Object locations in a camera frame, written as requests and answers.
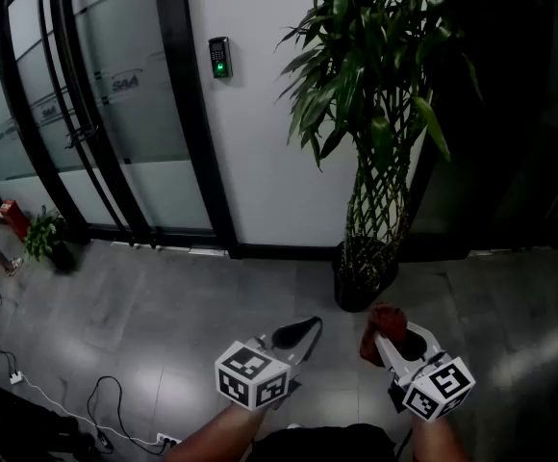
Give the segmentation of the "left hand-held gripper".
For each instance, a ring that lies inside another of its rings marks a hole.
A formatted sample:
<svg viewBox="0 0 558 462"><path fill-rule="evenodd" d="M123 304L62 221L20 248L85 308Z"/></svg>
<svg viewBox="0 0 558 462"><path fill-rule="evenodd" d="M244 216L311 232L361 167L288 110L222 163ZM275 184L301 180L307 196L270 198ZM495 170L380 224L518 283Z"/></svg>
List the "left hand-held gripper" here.
<svg viewBox="0 0 558 462"><path fill-rule="evenodd" d="M216 390L246 410L275 410L301 387L301 363L323 330L320 317L281 326L270 334L235 341L215 360Z"/></svg>

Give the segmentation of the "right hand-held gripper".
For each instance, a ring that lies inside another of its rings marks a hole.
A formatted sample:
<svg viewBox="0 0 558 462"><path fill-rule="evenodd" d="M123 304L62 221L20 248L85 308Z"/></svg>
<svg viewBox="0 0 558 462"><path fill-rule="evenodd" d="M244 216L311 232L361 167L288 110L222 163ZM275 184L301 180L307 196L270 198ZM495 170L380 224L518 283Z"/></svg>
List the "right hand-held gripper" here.
<svg viewBox="0 0 558 462"><path fill-rule="evenodd" d="M431 423L457 408L475 386L463 359L451 358L432 332L413 322L398 345L383 334L375 336L375 344L394 374L388 393L398 413L409 410Z"/></svg>

